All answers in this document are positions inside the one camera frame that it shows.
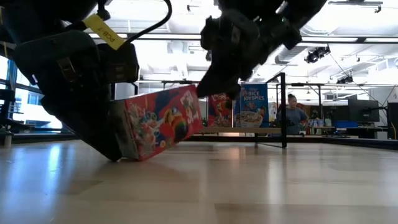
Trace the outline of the yellow label tag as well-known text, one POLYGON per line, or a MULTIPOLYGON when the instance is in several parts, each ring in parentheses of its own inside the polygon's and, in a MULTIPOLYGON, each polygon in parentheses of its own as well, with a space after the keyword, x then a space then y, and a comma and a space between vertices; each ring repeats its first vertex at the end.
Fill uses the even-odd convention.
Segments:
POLYGON ((124 39, 118 36, 97 14, 88 16, 83 23, 114 50, 120 48, 124 43, 124 39))

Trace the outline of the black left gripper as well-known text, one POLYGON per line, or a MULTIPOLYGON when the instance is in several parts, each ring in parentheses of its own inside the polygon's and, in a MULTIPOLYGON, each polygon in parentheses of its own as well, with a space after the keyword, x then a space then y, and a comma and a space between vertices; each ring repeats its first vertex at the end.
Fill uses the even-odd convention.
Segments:
POLYGON ((70 30, 18 44, 18 69, 43 94, 41 104, 73 134, 111 161, 122 158, 108 114, 110 87, 105 76, 108 44, 70 30))

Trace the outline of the black monitor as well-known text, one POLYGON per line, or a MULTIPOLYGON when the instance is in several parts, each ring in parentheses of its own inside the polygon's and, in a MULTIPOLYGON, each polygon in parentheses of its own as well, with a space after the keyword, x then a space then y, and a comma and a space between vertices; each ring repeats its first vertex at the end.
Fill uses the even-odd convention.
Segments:
POLYGON ((388 138, 398 140, 398 103, 387 104, 388 138))
POLYGON ((379 122, 379 103, 373 100, 348 100, 349 118, 357 122, 379 122))

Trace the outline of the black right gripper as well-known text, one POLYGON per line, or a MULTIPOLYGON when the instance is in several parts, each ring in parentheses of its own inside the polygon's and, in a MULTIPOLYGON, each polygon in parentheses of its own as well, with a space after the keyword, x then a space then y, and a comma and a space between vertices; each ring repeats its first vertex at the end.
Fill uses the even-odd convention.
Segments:
POLYGON ((267 61, 280 45, 295 47, 299 30, 288 19, 274 14, 268 19, 248 19, 237 10, 208 17, 201 33, 201 47, 211 54, 211 64, 197 86, 199 98, 225 93, 235 100, 253 69, 267 61))

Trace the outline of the dark background desk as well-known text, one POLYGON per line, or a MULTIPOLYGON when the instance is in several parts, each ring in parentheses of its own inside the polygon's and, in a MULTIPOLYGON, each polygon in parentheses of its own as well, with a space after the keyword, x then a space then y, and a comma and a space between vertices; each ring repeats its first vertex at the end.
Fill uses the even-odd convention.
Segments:
POLYGON ((336 128, 333 126, 309 127, 306 134, 310 136, 321 136, 328 138, 363 138, 377 139, 381 133, 381 139, 386 139, 388 129, 386 127, 358 127, 358 128, 336 128))

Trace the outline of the red Froot Loops cereal box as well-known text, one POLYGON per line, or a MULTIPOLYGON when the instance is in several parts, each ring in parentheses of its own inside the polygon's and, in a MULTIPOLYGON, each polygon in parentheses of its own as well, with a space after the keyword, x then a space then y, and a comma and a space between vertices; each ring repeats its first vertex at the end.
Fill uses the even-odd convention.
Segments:
POLYGON ((110 103, 109 115, 124 158, 144 161, 203 129, 195 85, 110 103))
POLYGON ((232 100, 227 94, 211 95, 208 99, 208 126, 232 127, 232 100))

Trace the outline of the person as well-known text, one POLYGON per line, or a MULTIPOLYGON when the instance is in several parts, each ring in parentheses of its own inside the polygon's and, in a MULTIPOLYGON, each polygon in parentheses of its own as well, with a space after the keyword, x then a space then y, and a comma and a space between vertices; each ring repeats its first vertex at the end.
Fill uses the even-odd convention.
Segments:
POLYGON ((288 105, 285 108, 287 120, 287 135, 300 134, 300 124, 308 120, 308 116, 297 106, 295 95, 288 94, 288 105))

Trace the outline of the blue Rice Krispies cereal box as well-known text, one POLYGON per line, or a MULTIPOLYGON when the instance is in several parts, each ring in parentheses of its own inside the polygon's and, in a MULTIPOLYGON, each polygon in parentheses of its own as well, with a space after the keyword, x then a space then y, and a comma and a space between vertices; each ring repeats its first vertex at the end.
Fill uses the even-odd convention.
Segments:
POLYGON ((265 83, 243 83, 234 106, 234 126, 268 128, 268 89, 265 83))

